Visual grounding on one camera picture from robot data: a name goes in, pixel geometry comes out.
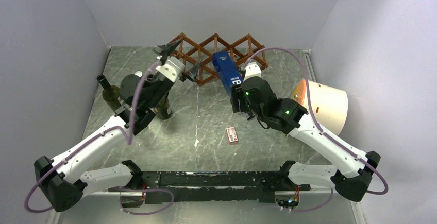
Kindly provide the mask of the blue square glass bottle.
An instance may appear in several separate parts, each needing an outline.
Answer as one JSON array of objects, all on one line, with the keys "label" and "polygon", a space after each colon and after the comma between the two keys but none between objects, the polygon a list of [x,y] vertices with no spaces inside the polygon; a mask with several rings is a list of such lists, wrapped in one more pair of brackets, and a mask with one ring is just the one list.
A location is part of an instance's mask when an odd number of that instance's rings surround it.
[{"label": "blue square glass bottle", "polygon": [[226,51],[213,53],[212,63],[228,96],[231,97],[231,87],[243,82],[241,73]]}]

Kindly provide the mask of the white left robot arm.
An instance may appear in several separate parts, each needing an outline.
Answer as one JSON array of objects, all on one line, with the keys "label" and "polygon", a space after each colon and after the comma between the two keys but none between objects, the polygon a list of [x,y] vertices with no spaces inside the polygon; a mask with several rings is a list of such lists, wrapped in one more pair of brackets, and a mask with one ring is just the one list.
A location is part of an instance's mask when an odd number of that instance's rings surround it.
[{"label": "white left robot arm", "polygon": [[195,80],[199,63],[186,71],[185,64],[174,57],[181,43],[182,39],[177,39],[154,47],[155,63],[141,77],[131,74],[123,79],[119,97],[124,104],[99,129],[67,151],[35,161],[35,188],[41,190],[51,209],[63,212],[89,194],[114,187],[143,195],[149,192],[142,170],[131,160],[94,171],[90,166],[117,143],[130,145],[154,119],[153,109],[178,80]]}]

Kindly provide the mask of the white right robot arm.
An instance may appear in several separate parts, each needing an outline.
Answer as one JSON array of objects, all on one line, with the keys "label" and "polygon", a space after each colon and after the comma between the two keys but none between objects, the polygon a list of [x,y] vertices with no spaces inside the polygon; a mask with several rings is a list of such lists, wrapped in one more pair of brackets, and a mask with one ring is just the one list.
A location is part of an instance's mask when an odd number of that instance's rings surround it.
[{"label": "white right robot arm", "polygon": [[247,113],[263,128],[280,131],[304,142],[330,162],[329,165],[286,162],[283,173],[278,176],[282,189],[290,190],[295,185],[324,186],[354,202],[360,202],[369,193],[381,156],[342,140],[315,121],[297,101],[277,98],[266,80],[255,76],[233,85],[231,104],[234,113]]}]

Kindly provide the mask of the brown wooden wine rack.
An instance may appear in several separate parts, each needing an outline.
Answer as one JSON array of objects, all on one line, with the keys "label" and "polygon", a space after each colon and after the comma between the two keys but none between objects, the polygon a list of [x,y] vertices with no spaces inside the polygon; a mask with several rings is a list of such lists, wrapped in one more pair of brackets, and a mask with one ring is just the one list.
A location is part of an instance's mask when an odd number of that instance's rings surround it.
[{"label": "brown wooden wine rack", "polygon": [[233,43],[225,41],[214,33],[202,42],[195,42],[185,33],[181,33],[171,43],[178,42],[173,56],[185,63],[185,72],[194,70],[194,65],[199,65],[195,82],[199,85],[219,79],[226,70],[226,75],[230,76],[234,70],[231,69],[233,63],[237,70],[252,57],[261,70],[268,67],[265,52],[260,52],[265,48],[252,35],[247,34]]}]

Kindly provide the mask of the green bottle silver neck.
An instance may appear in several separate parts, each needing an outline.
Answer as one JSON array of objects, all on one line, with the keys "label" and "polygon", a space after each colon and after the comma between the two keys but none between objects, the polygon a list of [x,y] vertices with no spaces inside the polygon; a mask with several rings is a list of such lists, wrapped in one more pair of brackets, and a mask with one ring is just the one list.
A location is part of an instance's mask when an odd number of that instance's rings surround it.
[{"label": "green bottle silver neck", "polygon": [[155,115],[161,120],[169,119],[173,115],[169,103],[169,92],[164,94],[163,85],[158,79],[154,79],[154,74],[148,75],[147,81],[150,83],[150,85],[154,86],[153,97],[161,97],[157,104],[153,107]]}]

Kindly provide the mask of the dark green wine bottle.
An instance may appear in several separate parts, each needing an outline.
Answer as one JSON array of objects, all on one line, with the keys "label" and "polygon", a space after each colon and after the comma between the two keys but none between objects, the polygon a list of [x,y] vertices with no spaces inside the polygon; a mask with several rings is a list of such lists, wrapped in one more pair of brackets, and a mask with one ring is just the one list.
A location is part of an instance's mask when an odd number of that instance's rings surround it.
[{"label": "dark green wine bottle", "polygon": [[102,97],[112,111],[116,111],[122,105],[119,102],[120,88],[110,84],[105,75],[100,74],[96,77],[98,83],[102,86]]}]

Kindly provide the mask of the red white small box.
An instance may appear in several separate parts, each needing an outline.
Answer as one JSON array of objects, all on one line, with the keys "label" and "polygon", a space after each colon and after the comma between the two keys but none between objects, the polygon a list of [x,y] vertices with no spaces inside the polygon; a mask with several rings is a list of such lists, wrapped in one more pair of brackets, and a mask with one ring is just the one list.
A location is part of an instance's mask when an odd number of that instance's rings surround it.
[{"label": "red white small box", "polygon": [[239,142],[235,127],[227,127],[225,129],[229,144],[237,144]]}]

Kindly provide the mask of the white cone lampshade orange inside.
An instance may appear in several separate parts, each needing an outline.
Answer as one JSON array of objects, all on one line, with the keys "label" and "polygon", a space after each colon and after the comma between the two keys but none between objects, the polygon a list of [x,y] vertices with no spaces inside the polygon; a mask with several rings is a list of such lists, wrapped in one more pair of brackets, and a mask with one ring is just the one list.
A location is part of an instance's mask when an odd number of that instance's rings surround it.
[{"label": "white cone lampshade orange inside", "polygon": [[307,88],[310,90],[312,110],[317,121],[339,135],[348,113],[348,96],[343,90],[302,79],[291,92],[290,98],[309,109]]}]

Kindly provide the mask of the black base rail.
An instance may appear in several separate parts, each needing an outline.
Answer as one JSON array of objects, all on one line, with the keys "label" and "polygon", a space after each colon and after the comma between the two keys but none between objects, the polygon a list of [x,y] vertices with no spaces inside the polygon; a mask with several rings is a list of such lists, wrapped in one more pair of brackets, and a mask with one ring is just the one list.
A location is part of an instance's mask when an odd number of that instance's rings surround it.
[{"label": "black base rail", "polygon": [[308,184],[295,185],[280,171],[144,171],[123,186],[128,189],[167,189],[168,193],[149,193],[146,204],[194,201],[256,200],[274,203],[278,192],[296,189],[309,191]]}]

